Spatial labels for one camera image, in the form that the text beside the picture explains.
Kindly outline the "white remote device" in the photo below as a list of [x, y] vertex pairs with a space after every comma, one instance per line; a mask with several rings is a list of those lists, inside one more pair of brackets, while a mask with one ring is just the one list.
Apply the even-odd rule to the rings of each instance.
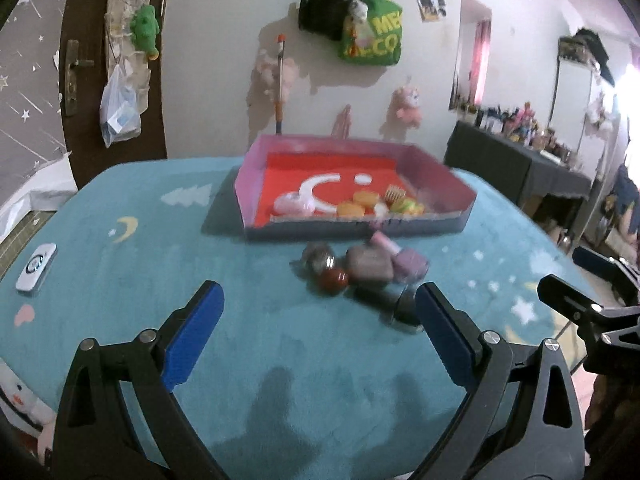
[[17, 278], [15, 289], [18, 292], [34, 292], [38, 288], [57, 252], [58, 245], [54, 243], [38, 246], [29, 257], [20, 276]]

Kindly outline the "orange handled mop stick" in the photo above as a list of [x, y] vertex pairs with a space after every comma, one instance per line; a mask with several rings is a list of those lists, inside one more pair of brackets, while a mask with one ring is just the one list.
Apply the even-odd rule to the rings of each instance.
[[284, 51], [285, 51], [285, 34], [280, 34], [277, 38], [278, 43], [278, 55], [277, 55], [277, 94], [274, 100], [274, 117], [276, 118], [276, 135], [282, 134], [283, 126], [283, 76], [284, 76]]

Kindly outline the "brown wooden door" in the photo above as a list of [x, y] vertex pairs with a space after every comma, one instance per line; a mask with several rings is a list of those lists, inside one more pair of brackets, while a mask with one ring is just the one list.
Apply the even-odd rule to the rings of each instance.
[[115, 165], [167, 157], [159, 60], [150, 63], [149, 108], [141, 116], [142, 133], [110, 148], [104, 145], [99, 107], [107, 83], [106, 6], [107, 0], [66, 0], [63, 13], [58, 88], [70, 168], [80, 188]]

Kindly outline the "glass jar silver lid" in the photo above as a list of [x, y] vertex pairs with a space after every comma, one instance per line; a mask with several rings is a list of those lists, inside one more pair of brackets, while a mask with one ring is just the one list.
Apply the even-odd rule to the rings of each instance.
[[324, 271], [335, 266], [334, 251], [326, 243], [309, 243], [303, 251], [302, 260], [314, 275], [321, 275]]

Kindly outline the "green printed tote bag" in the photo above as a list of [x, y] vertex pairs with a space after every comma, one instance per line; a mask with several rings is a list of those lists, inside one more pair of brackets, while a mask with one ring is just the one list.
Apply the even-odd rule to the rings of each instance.
[[402, 7], [393, 0], [352, 0], [338, 56], [361, 66], [395, 66], [402, 48]]

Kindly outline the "orange round container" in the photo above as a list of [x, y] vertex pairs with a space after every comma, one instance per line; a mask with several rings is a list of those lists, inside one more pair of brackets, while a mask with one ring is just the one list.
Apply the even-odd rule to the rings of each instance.
[[364, 209], [374, 209], [381, 201], [381, 196], [372, 191], [358, 191], [352, 196], [352, 201]]
[[343, 202], [336, 206], [336, 215], [340, 218], [361, 218], [366, 214], [366, 208], [353, 202]]

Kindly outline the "pink cardboard tray box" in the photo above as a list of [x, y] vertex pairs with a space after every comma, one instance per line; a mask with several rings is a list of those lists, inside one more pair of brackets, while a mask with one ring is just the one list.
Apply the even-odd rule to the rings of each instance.
[[[257, 203], [270, 154], [337, 154], [386, 156], [425, 206], [422, 216], [367, 214], [360, 219], [283, 217], [255, 226]], [[391, 236], [425, 236], [461, 232], [468, 222], [476, 193], [436, 158], [412, 144], [328, 136], [260, 136], [248, 150], [234, 182], [244, 233], [250, 240], [311, 240], [355, 238], [378, 229]]]

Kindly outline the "pink My Melody device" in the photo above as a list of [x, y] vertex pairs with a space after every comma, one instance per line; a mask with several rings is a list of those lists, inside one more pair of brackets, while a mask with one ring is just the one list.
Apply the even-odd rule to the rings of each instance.
[[273, 203], [273, 213], [283, 217], [310, 217], [314, 214], [314, 198], [299, 192], [284, 193]]

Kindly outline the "pink plush bear toy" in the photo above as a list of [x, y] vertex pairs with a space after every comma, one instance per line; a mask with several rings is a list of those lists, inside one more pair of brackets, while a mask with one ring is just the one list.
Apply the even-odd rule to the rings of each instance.
[[394, 91], [395, 116], [405, 126], [419, 128], [422, 122], [420, 91], [403, 86]]

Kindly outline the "black cloth side table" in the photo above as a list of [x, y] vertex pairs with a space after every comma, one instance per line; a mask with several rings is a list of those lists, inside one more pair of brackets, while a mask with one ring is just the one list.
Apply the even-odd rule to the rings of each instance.
[[476, 174], [518, 206], [534, 196], [586, 200], [591, 190], [583, 174], [466, 122], [454, 126], [444, 163]]

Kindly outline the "red Miniso paper bag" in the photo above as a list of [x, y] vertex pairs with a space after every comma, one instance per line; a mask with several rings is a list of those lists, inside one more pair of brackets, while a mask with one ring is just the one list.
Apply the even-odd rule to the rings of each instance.
[[257, 203], [255, 226], [281, 220], [277, 199], [298, 193], [314, 199], [314, 220], [335, 220], [337, 207], [360, 191], [384, 195], [397, 186], [416, 196], [397, 172], [397, 162], [386, 156], [333, 154], [270, 154]]

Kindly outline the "pale pink plush toy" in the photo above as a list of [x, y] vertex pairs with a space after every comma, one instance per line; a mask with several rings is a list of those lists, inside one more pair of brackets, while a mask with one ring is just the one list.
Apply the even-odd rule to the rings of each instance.
[[[290, 99], [294, 84], [299, 77], [299, 67], [292, 58], [284, 59], [283, 101]], [[273, 58], [265, 49], [257, 53], [252, 73], [252, 91], [256, 96], [268, 96], [274, 103], [277, 94], [277, 58]]]

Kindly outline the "brown eye shadow case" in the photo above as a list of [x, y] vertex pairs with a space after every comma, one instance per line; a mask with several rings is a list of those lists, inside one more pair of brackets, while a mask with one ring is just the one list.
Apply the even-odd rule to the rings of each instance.
[[360, 245], [346, 252], [349, 278], [354, 282], [390, 282], [394, 278], [392, 258], [384, 249]]

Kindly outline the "teal star tablecloth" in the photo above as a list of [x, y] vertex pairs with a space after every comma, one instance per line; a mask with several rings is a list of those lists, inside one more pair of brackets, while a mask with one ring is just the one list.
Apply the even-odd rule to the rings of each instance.
[[464, 392], [431, 341], [296, 269], [302, 243], [243, 233], [235, 158], [113, 167], [37, 233], [58, 250], [30, 295], [1, 281], [1, 354], [57, 406], [78, 344], [128, 341], [207, 280], [224, 313], [175, 394], [235, 479], [387, 479], [416, 468]]

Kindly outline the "purple nail polish bottle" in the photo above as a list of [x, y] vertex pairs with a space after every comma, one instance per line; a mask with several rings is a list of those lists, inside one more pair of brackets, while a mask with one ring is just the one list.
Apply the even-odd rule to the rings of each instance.
[[384, 233], [376, 231], [370, 242], [390, 255], [394, 268], [394, 278], [399, 283], [415, 283], [427, 274], [427, 258], [411, 248], [399, 246]]

